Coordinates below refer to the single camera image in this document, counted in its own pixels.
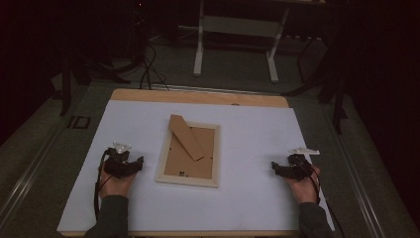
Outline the grey metal floor rail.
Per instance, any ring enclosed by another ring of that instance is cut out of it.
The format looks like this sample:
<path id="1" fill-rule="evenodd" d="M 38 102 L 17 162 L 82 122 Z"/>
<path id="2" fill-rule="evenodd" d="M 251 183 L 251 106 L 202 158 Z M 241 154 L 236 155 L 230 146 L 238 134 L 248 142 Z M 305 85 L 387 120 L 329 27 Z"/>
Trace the grey metal floor rail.
<path id="1" fill-rule="evenodd" d="M 12 191 L 0 207 L 0 234 L 6 229 L 11 219 L 17 212 L 17 209 L 31 189 L 38 176 L 39 170 L 54 143 L 54 140 L 60 135 L 60 133 L 60 129 L 55 129 L 48 134 L 47 138 L 32 157 L 29 166 L 15 183 Z"/>
<path id="2" fill-rule="evenodd" d="M 352 190 L 356 197 L 358 206 L 363 215 L 364 221 L 367 225 L 367 229 L 370 233 L 371 238 L 385 238 L 381 225 L 378 222 L 376 213 L 371 205 L 370 198 L 368 197 L 367 191 L 360 179 L 360 176 L 356 170 L 356 167 L 353 163 L 351 154 L 349 153 L 343 139 L 336 132 L 336 129 L 333 125 L 331 116 L 329 114 L 329 107 L 321 105 L 320 106 L 324 119 L 328 123 L 328 128 L 333 134 L 333 138 L 338 144 L 339 151 L 344 160 L 346 172 L 348 174 L 349 182 L 351 184 Z"/>

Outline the pale wooden picture frame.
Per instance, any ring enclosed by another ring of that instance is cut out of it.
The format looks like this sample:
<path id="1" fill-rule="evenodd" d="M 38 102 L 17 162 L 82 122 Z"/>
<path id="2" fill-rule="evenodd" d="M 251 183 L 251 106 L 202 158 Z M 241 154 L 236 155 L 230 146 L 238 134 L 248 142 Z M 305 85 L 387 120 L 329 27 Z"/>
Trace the pale wooden picture frame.
<path id="1" fill-rule="evenodd" d="M 218 187 L 220 126 L 185 121 L 171 114 L 157 166 L 156 181 Z"/>

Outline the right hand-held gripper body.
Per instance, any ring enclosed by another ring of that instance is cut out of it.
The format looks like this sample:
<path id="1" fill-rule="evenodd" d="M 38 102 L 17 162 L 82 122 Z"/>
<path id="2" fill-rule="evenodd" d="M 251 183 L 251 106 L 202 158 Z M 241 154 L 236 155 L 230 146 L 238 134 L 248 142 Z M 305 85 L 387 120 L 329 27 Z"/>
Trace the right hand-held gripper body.
<path id="1" fill-rule="evenodd" d="M 319 155 L 318 150 L 311 150 L 307 148 L 297 148 L 289 151 L 290 155 L 287 157 L 289 162 L 288 172 L 286 177 L 288 179 L 303 180 L 312 176 L 314 170 L 312 164 L 306 160 L 307 156 Z"/>

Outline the white metal table frame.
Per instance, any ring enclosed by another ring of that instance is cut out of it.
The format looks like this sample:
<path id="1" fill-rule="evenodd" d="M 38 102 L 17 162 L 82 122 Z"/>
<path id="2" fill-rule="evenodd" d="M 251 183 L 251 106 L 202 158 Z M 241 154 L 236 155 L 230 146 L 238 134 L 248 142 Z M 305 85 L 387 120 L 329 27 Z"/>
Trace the white metal table frame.
<path id="1" fill-rule="evenodd" d="M 274 56 L 281 39 L 286 20 L 289 15 L 289 8 L 282 10 L 279 22 L 260 21 L 251 19 L 241 19 L 233 17 L 222 17 L 206 15 L 204 13 L 205 0 L 200 0 L 199 18 L 198 18 L 198 41 L 194 60 L 193 74 L 201 75 L 203 63 L 203 37 L 205 32 L 234 34 L 242 36 L 267 37 L 273 38 L 273 45 L 265 53 L 268 73 L 272 83 L 279 82 L 279 76 L 276 70 Z"/>

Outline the dark metal stand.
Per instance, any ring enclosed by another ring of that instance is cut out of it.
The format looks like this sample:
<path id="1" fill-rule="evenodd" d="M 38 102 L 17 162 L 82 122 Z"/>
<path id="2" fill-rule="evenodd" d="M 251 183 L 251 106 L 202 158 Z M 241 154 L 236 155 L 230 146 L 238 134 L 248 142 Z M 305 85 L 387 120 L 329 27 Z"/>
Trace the dark metal stand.
<path id="1" fill-rule="evenodd" d="M 118 76 L 118 73 L 122 73 L 136 67 L 136 65 L 132 62 L 117 68 L 107 68 L 99 62 L 90 59 L 86 55 L 71 50 L 65 50 L 62 53 L 61 65 L 61 90 L 57 90 L 53 96 L 54 99 L 61 100 L 61 116 L 66 114 L 71 104 L 70 78 L 72 75 L 74 75 L 75 79 L 81 84 L 87 84 L 91 80 L 88 70 L 92 69 L 112 81 L 118 83 L 128 83 L 128 80 Z"/>
<path id="2" fill-rule="evenodd" d="M 317 99 L 320 103 L 329 103 L 335 98 L 332 123 L 336 132 L 341 135 L 341 120 L 347 115 L 343 108 L 347 71 L 335 43 L 335 33 L 322 33 L 319 38 L 327 50 L 315 71 L 300 87 L 282 92 L 282 96 L 296 96 L 317 86 L 322 86 Z"/>

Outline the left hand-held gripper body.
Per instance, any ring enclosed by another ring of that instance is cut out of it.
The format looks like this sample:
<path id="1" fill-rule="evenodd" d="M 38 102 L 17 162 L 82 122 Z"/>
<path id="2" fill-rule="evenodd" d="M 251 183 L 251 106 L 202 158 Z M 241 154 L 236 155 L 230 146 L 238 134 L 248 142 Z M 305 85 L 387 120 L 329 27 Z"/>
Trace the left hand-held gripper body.
<path id="1" fill-rule="evenodd" d="M 105 160 L 104 171 L 117 179 L 130 176 L 133 173 L 131 171 L 132 166 L 128 162 L 130 149 L 130 145 L 114 141 L 113 146 L 105 151 L 107 159 Z"/>

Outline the black floor socket box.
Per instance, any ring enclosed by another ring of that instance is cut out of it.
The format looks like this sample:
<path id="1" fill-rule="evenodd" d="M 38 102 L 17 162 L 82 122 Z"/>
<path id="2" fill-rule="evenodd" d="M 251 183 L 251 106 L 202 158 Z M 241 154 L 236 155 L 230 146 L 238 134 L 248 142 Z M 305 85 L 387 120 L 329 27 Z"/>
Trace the black floor socket box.
<path id="1" fill-rule="evenodd" d="M 72 116 L 67 124 L 68 129 L 87 129 L 91 119 L 85 116 Z"/>

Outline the person's right hand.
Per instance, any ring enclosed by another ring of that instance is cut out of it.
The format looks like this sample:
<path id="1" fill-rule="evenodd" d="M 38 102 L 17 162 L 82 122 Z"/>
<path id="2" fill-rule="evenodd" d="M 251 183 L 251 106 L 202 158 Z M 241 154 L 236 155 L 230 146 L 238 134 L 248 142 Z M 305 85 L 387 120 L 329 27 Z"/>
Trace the person's right hand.
<path id="1" fill-rule="evenodd" d="M 313 166 L 313 174 L 310 178 L 296 180 L 286 178 L 284 181 L 289 185 L 292 195 L 298 204 L 301 203 L 319 203 L 320 169 Z"/>

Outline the person's left hand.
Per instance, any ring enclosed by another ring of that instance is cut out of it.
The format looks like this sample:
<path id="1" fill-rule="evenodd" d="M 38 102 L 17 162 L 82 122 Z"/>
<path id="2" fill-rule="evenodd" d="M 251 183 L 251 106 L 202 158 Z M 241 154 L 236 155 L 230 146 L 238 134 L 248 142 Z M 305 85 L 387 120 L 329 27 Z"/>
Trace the person's left hand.
<path id="1" fill-rule="evenodd" d="M 127 197 L 135 175 L 130 175 L 126 178 L 114 178 L 101 170 L 99 195 L 104 198 L 109 195 L 121 195 Z"/>

